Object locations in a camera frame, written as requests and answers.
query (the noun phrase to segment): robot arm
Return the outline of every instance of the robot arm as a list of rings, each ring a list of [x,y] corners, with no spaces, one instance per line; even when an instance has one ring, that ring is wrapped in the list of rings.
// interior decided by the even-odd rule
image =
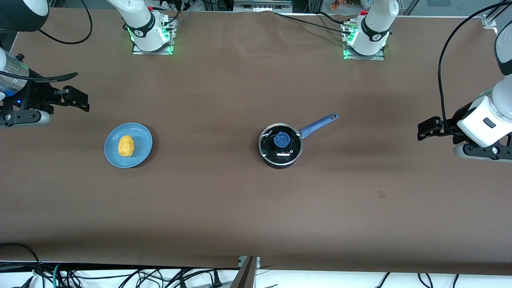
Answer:
[[[169,42],[169,16],[150,9],[144,0],[107,0],[121,14],[132,41],[143,51],[155,51]]]
[[[357,23],[357,31],[348,41],[348,45],[359,54],[375,55],[386,45],[389,28],[399,11],[396,0],[374,0],[367,15],[351,20]]]
[[[44,25],[48,12],[46,0],[0,1],[0,29],[37,31]],[[53,114],[52,105],[89,111],[85,93],[71,86],[59,90],[50,85],[78,73],[44,78],[29,69],[23,58],[0,49],[0,128],[45,125]]]
[[[453,136],[453,143],[458,144],[454,152],[459,157],[512,162],[512,22],[498,34],[494,46],[504,79],[459,109],[446,123],[437,116],[420,123],[418,140]],[[500,139],[505,136],[508,143],[502,145]]]

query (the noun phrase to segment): blue plate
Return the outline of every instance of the blue plate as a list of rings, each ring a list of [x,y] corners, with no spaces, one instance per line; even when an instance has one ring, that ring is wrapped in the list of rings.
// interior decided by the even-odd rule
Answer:
[[[119,155],[118,146],[121,137],[130,135],[135,143],[131,157]],[[146,160],[153,147],[153,137],[146,126],[138,123],[125,123],[110,132],[105,141],[105,157],[110,164],[119,168],[131,168]]]

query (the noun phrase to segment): potato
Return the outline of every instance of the potato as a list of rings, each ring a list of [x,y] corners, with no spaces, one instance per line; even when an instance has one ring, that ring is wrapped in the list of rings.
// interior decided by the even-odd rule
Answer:
[[[119,140],[119,146],[117,147],[119,155],[123,157],[130,157],[133,155],[134,150],[135,143],[133,142],[133,138],[130,135],[125,135],[121,137],[121,139]]]

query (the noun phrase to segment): black pot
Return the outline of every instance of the black pot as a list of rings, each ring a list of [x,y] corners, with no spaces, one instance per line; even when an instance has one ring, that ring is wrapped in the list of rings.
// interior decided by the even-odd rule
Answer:
[[[260,135],[260,155],[272,168],[290,167],[302,154],[303,139],[336,119],[338,114],[332,113],[300,131],[284,123],[270,125]]]

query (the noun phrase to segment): silver cylinder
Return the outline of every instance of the silver cylinder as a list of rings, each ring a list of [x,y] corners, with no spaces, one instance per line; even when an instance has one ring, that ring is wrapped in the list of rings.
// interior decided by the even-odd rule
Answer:
[[[20,76],[29,75],[29,68],[25,63],[19,61],[11,53],[5,50],[2,50],[0,53],[5,53],[6,56],[5,68],[3,69],[4,72]],[[25,87],[25,84],[27,84],[26,80],[0,75],[0,92],[5,93],[7,96],[16,94]]]

